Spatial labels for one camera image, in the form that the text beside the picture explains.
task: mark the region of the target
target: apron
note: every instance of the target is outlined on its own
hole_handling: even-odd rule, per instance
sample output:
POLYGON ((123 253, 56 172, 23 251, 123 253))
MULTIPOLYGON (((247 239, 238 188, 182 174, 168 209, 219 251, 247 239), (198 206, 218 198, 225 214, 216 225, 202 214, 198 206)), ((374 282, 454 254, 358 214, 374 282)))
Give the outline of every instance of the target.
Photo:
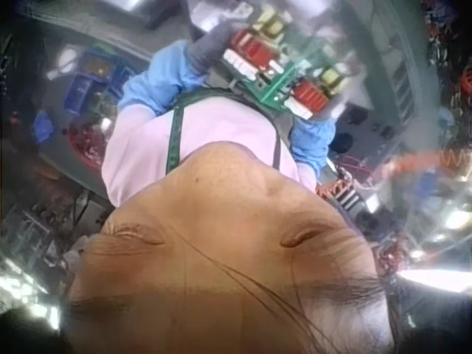
POLYGON ((276 142, 274 148, 274 159, 272 167, 276 170, 280 169, 280 151, 281 151, 281 139, 279 131, 275 126, 272 118, 263 111, 262 108, 257 105, 250 103, 244 97, 232 93, 230 91, 221 89, 221 88, 202 88, 196 93, 192 94, 182 94, 176 101, 176 106, 174 107, 174 116, 172 121, 172 128, 170 129, 170 138, 169 138, 169 153, 167 155, 167 165, 166 165, 166 175, 176 169, 181 162, 180 159, 180 142, 182 135, 182 125, 184 122, 184 110, 188 105, 193 103, 200 102, 210 97, 225 97, 236 102, 247 105, 248 107, 253 108, 255 111, 261 113, 273 126, 276 134, 276 142))

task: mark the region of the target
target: eye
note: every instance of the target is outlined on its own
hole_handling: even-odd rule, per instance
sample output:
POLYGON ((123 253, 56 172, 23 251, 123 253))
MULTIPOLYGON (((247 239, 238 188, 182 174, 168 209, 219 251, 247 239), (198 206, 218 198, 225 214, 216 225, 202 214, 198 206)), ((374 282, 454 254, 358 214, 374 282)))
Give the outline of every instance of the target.
POLYGON ((336 237, 338 234, 345 234, 349 228, 342 217, 330 216, 326 211, 315 215, 311 212, 309 216, 300 215, 295 218, 293 226, 282 236, 281 247, 292 249, 315 237, 336 237))

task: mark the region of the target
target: electronic component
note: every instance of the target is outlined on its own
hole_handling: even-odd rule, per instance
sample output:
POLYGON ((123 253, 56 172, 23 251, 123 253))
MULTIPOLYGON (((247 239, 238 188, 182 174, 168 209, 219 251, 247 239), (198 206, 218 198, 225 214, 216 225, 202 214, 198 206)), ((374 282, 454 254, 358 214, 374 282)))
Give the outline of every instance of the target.
POLYGON ((295 100, 293 97, 289 97, 283 104, 293 114, 296 114, 303 119, 310 119, 313 116, 313 113, 306 106, 295 100))
POLYGON ((312 113, 320 112, 328 102, 328 98, 308 80, 303 80, 294 89, 294 98, 312 113))
POLYGON ((247 31, 242 31, 232 40, 232 48, 252 65, 267 69, 275 59, 274 51, 263 41, 247 31))
POLYGON ((224 55, 230 69, 267 108, 337 119, 345 107, 333 100, 350 81, 344 74, 352 72, 349 63, 336 60, 336 48, 323 38, 302 34, 288 13, 267 4, 258 10, 259 18, 233 37, 224 55))
POLYGON ((256 80, 256 74, 259 72, 258 68, 248 63, 234 50, 227 49, 224 53, 224 59, 231 64, 240 74, 250 81, 256 80))

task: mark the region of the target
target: hand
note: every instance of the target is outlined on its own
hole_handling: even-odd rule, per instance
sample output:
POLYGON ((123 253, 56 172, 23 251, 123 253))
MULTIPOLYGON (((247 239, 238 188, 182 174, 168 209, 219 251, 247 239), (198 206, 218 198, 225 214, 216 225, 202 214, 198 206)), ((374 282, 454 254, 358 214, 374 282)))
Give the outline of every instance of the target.
POLYGON ((190 44, 186 56, 197 74, 206 74, 223 57, 232 37, 247 27, 239 21, 225 21, 190 44))

